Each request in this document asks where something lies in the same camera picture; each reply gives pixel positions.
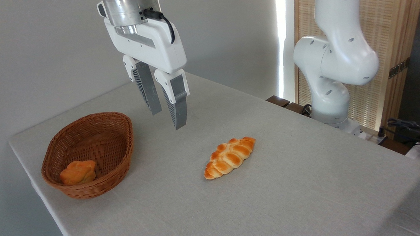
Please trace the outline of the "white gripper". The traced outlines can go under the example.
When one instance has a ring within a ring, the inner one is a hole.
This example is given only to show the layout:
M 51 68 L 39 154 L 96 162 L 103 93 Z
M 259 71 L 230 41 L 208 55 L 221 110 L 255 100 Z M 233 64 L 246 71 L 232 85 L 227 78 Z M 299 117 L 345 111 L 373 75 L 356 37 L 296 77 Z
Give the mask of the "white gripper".
M 187 58 L 177 29 L 175 40 L 167 23 L 148 20 L 136 25 L 137 33 L 123 33 L 104 19 L 115 48 L 122 54 L 130 81 L 135 82 L 152 115 L 162 111 L 149 65 L 157 68 L 155 78 L 162 87 L 175 130 L 186 125 L 189 88 L 185 71 Z

